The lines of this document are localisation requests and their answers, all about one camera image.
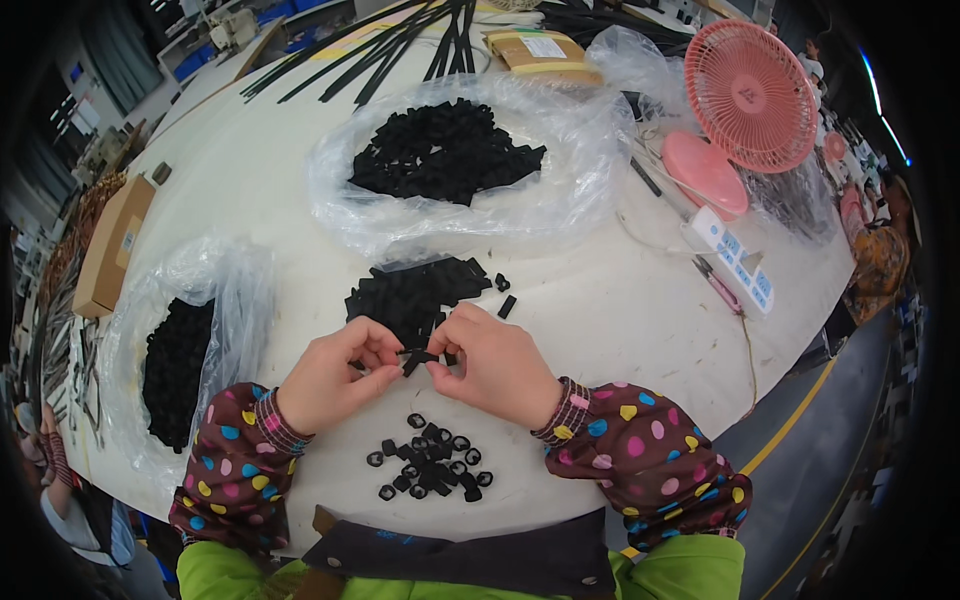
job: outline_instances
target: polka dot sleeve cover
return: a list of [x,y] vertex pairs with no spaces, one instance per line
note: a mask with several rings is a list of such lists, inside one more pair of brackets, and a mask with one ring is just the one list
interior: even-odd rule
[[679,406],[621,381],[593,390],[561,382],[554,418],[533,432],[548,446],[546,466],[561,477],[596,480],[624,515],[631,546],[647,552],[673,536],[735,536],[753,485]]
[[170,508],[184,544],[216,540],[253,555],[285,546],[283,495],[311,438],[286,424],[275,391],[239,383],[216,395]]

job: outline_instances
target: power strip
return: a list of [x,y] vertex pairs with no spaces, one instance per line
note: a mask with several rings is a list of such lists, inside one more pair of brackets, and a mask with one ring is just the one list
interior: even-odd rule
[[759,268],[762,255],[751,256],[712,209],[702,206],[693,219],[681,227],[681,234],[696,252],[713,267],[713,276],[730,288],[740,300],[748,319],[759,321],[774,307],[774,286]]

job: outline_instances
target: clear plastic bag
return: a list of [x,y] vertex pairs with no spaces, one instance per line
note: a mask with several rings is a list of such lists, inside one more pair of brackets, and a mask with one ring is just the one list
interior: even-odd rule
[[[545,145],[539,172],[474,195],[472,206],[358,187],[353,158],[394,113],[464,98],[493,109],[515,146]],[[572,244],[613,214],[634,123],[622,95],[510,73],[450,75],[357,110],[307,157],[313,216],[334,238],[387,271],[503,243]]]
[[684,60],[665,58],[650,38],[612,25],[590,43],[587,61],[600,70],[608,86],[639,92],[639,118],[660,132],[702,131],[686,97]]
[[734,165],[752,208],[764,221],[784,226],[798,240],[824,246],[836,234],[835,194],[811,152],[784,173],[757,173]]
[[214,302],[210,343],[190,426],[192,442],[210,399],[239,381],[253,381],[274,322],[273,255],[262,247],[215,237],[193,240],[127,286],[101,345],[100,395],[113,441],[134,469],[172,493],[186,469],[180,455],[148,433],[143,404],[147,336],[179,298],[194,306]]

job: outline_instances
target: fluorescent light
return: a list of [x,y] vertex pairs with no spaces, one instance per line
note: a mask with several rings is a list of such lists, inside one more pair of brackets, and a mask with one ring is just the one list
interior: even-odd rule
[[887,123],[887,117],[881,116],[880,120],[883,121],[883,125],[885,125],[887,127],[887,131],[890,132],[890,137],[894,138],[894,143],[897,144],[897,149],[900,150],[900,155],[903,156],[903,161],[906,162],[906,166],[910,166],[913,161],[906,157],[906,153],[903,151],[903,147],[900,145],[897,135],[894,133],[893,128],[890,127],[890,124]]
[[863,64],[867,67],[867,76],[870,77],[870,87],[874,89],[874,102],[876,103],[876,114],[882,115],[883,109],[880,108],[880,94],[876,91],[876,80],[874,79],[874,69],[870,66],[870,61],[867,60],[867,55],[863,54],[863,48],[860,49],[860,57],[863,58]]

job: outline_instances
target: label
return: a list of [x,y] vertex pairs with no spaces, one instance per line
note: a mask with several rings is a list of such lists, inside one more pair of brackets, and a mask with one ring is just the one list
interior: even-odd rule
[[530,51],[535,59],[565,59],[566,54],[560,46],[549,37],[521,37],[520,41]]
[[136,242],[136,234],[140,232],[140,226],[143,221],[137,217],[131,217],[127,223],[127,230],[123,235],[123,242],[120,243],[120,250],[117,251],[116,264],[121,269],[126,269],[130,264],[130,254],[133,251],[133,243]]

